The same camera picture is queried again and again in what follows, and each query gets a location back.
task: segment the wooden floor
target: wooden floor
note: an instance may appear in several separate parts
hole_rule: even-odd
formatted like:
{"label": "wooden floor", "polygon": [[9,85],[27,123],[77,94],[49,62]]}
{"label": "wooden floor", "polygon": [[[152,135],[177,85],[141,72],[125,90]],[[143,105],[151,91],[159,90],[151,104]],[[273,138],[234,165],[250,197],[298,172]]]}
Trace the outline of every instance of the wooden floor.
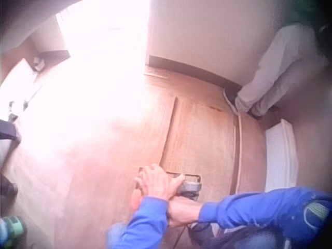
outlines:
{"label": "wooden floor", "polygon": [[199,201],[230,193],[236,117],[222,89],[147,70],[166,78],[105,68],[91,74],[73,59],[39,76],[43,87],[17,120],[22,142],[4,168],[19,187],[8,214],[26,220],[28,243],[105,248],[108,227],[130,218],[142,165],[201,175]]}

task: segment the plywood sheet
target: plywood sheet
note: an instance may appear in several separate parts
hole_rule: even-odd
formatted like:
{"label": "plywood sheet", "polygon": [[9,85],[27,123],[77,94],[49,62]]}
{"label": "plywood sheet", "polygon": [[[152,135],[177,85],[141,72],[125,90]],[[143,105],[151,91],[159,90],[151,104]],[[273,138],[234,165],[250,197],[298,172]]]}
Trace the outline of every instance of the plywood sheet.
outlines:
{"label": "plywood sheet", "polygon": [[110,225],[129,220],[133,179],[139,166],[160,161],[173,104],[174,97],[155,92],[139,121],[110,122],[107,134],[76,149],[80,156],[57,222],[56,248],[106,248]]}
{"label": "plywood sheet", "polygon": [[265,131],[247,113],[239,113],[240,159],[237,193],[264,191],[267,170]]}
{"label": "plywood sheet", "polygon": [[[161,166],[169,172],[200,175],[202,190],[198,201],[220,201],[229,195],[233,150],[232,113],[186,98],[176,101]],[[165,240],[162,248],[173,248],[175,241]]]}

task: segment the blue sleeve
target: blue sleeve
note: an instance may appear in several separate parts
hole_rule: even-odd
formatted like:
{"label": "blue sleeve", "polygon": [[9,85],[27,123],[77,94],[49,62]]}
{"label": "blue sleeve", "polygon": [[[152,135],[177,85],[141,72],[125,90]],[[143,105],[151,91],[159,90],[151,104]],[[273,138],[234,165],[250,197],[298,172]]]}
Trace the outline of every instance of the blue sleeve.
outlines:
{"label": "blue sleeve", "polygon": [[206,203],[199,222],[218,223],[223,228],[277,226],[291,239],[305,241],[315,236],[303,218],[307,205],[317,200],[331,202],[330,195],[309,188],[277,189],[267,193],[245,193]]}
{"label": "blue sleeve", "polygon": [[167,229],[168,202],[145,197],[113,248],[158,248]]}

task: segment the hand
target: hand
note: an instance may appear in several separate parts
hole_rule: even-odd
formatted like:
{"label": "hand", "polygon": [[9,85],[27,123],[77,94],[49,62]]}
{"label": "hand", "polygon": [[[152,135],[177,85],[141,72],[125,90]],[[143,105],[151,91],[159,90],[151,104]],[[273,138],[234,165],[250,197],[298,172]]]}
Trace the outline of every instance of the hand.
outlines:
{"label": "hand", "polygon": [[143,167],[139,177],[135,180],[140,185],[144,196],[151,196],[165,201],[173,198],[179,186],[185,180],[184,175],[176,178],[169,177],[157,164]]}
{"label": "hand", "polygon": [[174,197],[168,207],[169,226],[179,227],[198,221],[203,204],[185,197]]}

